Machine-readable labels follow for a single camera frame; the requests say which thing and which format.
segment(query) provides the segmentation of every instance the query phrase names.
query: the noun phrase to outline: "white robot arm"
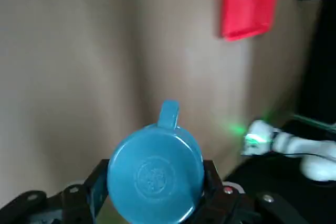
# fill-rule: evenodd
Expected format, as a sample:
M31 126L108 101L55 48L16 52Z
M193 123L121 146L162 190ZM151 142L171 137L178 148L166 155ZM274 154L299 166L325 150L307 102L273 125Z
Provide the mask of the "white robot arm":
M336 142L315 141L293 136L262 120L250 126L244 139L242 155L278 152L288 157L302 157L301 171L316 181L336 180Z

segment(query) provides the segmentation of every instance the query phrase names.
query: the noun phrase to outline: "embossed logo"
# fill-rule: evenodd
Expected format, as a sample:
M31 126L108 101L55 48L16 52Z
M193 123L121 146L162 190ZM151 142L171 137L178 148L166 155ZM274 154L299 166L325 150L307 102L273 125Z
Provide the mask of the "embossed logo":
M174 169L160 157L146 159L134 176L135 187L145 198L162 199L170 194L174 186Z

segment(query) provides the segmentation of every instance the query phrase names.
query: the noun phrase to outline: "black object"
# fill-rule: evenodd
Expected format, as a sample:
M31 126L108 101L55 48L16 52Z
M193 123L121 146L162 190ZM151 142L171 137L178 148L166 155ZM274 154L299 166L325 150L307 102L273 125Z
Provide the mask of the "black object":
M296 113L320 122L334 124L336 0L322 0L319 13Z
M103 159L82 185L71 185L47 198L42 191L28 191L0 209L2 224L94 224L108 191L108 159ZM225 193L212 161L204 161L204 196L185 224L307 224L282 197L265 193L248 197L230 187Z

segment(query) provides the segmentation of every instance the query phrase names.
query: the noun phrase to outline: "green led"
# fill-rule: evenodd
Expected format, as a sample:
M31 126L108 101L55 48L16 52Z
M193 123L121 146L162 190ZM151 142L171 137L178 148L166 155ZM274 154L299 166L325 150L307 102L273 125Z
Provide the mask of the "green led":
M262 138L261 136L258 136L256 134L247 134L245 136L245 139L250 143L250 144L258 144L258 143L267 143L268 140L265 138Z

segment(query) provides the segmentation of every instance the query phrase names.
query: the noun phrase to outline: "mug handle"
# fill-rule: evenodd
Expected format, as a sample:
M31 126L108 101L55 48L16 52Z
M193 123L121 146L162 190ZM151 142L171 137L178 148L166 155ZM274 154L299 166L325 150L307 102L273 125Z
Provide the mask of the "mug handle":
M174 130L177 125L179 103L173 100L166 100L161 106L158 127Z

